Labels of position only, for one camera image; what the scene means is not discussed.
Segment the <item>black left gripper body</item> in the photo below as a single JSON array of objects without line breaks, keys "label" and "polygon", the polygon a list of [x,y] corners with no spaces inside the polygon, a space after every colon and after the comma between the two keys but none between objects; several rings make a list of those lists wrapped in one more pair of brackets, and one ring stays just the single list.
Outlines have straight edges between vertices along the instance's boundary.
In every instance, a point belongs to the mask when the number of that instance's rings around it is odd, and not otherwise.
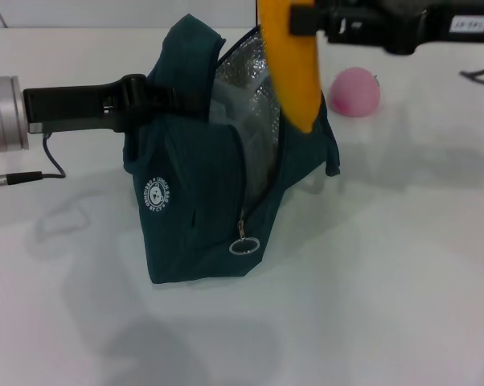
[{"label": "black left gripper body", "polygon": [[128,105],[129,78],[109,84],[58,88],[27,88],[23,91],[31,133],[60,133],[110,129],[120,133],[122,114]]}]

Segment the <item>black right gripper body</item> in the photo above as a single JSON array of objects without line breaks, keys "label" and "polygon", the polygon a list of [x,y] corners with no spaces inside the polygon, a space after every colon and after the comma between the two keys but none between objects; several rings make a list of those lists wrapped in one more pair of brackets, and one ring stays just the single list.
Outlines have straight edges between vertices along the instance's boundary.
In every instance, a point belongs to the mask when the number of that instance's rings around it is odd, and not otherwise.
[{"label": "black right gripper body", "polygon": [[411,55],[425,43],[484,43],[484,1],[345,1],[341,44]]}]

